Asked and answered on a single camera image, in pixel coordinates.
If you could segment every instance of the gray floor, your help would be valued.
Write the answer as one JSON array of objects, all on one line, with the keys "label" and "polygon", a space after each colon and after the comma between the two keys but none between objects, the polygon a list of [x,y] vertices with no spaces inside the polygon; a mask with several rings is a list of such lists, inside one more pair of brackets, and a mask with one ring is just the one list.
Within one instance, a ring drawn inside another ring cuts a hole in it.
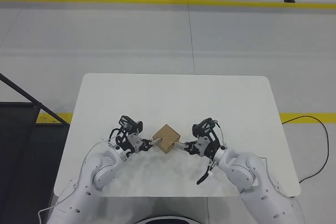
[{"label": "gray floor", "polygon": [[[55,112],[73,112],[89,72],[267,76],[279,112],[336,112],[336,11],[0,4],[0,71]],[[22,101],[0,83],[0,101]],[[284,126],[300,178],[326,156],[318,124]],[[301,184],[307,224],[336,223],[336,124],[331,158]],[[239,198],[110,198],[93,223],[180,214],[255,223]]]}]

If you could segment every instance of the black metal pole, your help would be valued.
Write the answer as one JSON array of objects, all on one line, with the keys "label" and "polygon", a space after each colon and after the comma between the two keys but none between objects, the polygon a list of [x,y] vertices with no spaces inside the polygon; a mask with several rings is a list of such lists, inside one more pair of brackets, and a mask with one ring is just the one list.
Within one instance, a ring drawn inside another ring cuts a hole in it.
[{"label": "black metal pole", "polygon": [[0,80],[3,83],[7,84],[9,87],[13,88],[16,92],[20,93],[22,96],[24,96],[25,98],[27,98],[28,100],[30,100],[31,102],[33,102],[35,105],[39,106],[41,109],[43,109],[48,114],[50,114],[51,116],[53,116],[56,120],[58,120],[59,122],[61,122],[65,126],[69,126],[69,124],[67,122],[65,122],[62,118],[60,118],[57,114],[55,114],[53,111],[51,111],[50,109],[48,109],[45,105],[43,105],[41,102],[39,102],[37,99],[35,99],[34,97],[32,97],[25,90],[23,90],[22,88],[20,88],[18,85],[16,85],[15,83],[13,83],[11,80],[9,80],[8,78],[6,78],[1,73],[0,73]]}]

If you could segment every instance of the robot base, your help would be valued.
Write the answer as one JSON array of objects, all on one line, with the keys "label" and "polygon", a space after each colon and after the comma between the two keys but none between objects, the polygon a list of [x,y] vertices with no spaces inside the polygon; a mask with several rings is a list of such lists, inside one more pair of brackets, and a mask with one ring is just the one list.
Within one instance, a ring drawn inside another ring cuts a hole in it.
[{"label": "robot base", "polygon": [[190,218],[178,217],[178,216],[159,216],[154,218],[148,218],[146,220],[137,222],[136,224],[201,224]]}]

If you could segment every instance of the power cord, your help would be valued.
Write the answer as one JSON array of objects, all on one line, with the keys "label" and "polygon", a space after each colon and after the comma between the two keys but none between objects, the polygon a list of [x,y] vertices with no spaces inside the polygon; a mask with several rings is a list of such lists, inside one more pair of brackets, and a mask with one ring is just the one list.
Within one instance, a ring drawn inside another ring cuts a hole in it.
[{"label": "power cord", "polygon": [[92,146],[92,148],[86,153],[86,156],[85,158],[83,159],[82,161],[82,165],[81,165],[81,168],[80,168],[80,174],[78,174],[78,180],[77,180],[77,183],[73,185],[73,191],[71,194],[69,194],[67,197],[65,197],[64,199],[62,199],[60,202],[57,202],[55,205],[51,206],[51,207],[48,207],[48,208],[44,208],[44,209],[41,209],[39,212],[38,212],[38,218],[39,218],[39,223],[42,224],[42,220],[41,220],[41,216],[40,216],[40,213],[41,212],[44,212],[46,210],[50,210],[56,206],[58,206],[59,204],[61,204],[62,202],[64,202],[67,198],[69,198],[74,192],[75,190],[78,188],[78,183],[80,182],[80,178],[81,178],[81,173],[82,173],[82,168],[83,168],[83,165],[85,164],[85,161],[87,159],[87,156],[88,154],[90,154],[90,152],[93,150],[93,148],[95,148],[98,144],[100,143],[103,143],[103,142],[110,142],[112,139],[116,138],[117,136],[111,138],[110,136],[110,139],[108,140],[103,140],[103,141],[100,141],[100,142],[97,142],[96,144],[94,144],[94,146]]},{"label": "power cord", "polygon": [[325,129],[325,133],[326,133],[326,142],[327,142],[327,157],[326,157],[326,160],[325,160],[323,166],[322,166],[321,169],[320,169],[318,172],[316,172],[315,174],[313,174],[313,175],[311,175],[311,176],[308,176],[308,177],[303,178],[302,180],[300,180],[299,183],[301,184],[304,180],[307,180],[307,179],[309,179],[309,178],[312,178],[312,177],[316,176],[317,174],[319,174],[319,173],[325,168],[325,166],[326,166],[326,164],[327,164],[327,161],[329,160],[329,156],[330,156],[330,143],[329,143],[329,133],[328,133],[328,131],[327,131],[327,129],[326,129],[324,123],[323,123],[321,120],[319,120],[318,118],[314,117],[314,116],[309,116],[309,115],[298,116],[298,117],[296,117],[296,118],[293,118],[293,119],[291,119],[291,120],[288,120],[288,121],[286,121],[286,122],[283,122],[282,124],[289,123],[289,122],[291,122],[291,121],[293,121],[293,120],[296,120],[296,119],[299,119],[299,118],[313,118],[313,119],[317,120],[317,121],[324,127],[324,129]]}]

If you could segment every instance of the black cable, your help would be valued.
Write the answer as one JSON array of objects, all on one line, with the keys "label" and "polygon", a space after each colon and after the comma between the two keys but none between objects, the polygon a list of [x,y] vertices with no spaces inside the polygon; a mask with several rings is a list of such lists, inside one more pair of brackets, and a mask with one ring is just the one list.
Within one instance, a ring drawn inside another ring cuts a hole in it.
[{"label": "black cable", "polygon": [[286,121],[286,122],[283,122],[282,124],[289,123],[289,122],[291,122],[291,121],[293,121],[293,120],[296,120],[296,119],[299,119],[299,118],[313,118],[313,119],[317,120],[318,122],[320,122],[320,124],[321,124],[321,125],[324,127],[324,129],[325,129],[325,133],[326,133],[326,142],[327,142],[327,157],[326,157],[326,160],[325,160],[323,166],[321,167],[321,169],[320,169],[317,173],[315,173],[315,174],[313,174],[313,175],[311,175],[311,176],[308,176],[308,177],[306,177],[306,178],[303,178],[301,181],[299,181],[299,183],[301,184],[304,180],[307,180],[307,179],[309,179],[309,178],[312,178],[312,177],[316,176],[317,174],[319,174],[319,173],[325,168],[325,166],[326,166],[326,164],[327,164],[327,161],[329,160],[329,156],[330,156],[330,143],[329,143],[329,133],[328,133],[328,131],[327,131],[327,129],[326,129],[324,123],[322,123],[321,120],[317,119],[317,118],[314,117],[314,116],[308,116],[308,115],[298,116],[298,117],[296,117],[296,118],[293,118],[293,119],[291,119],[291,120],[288,120],[288,121]]}]

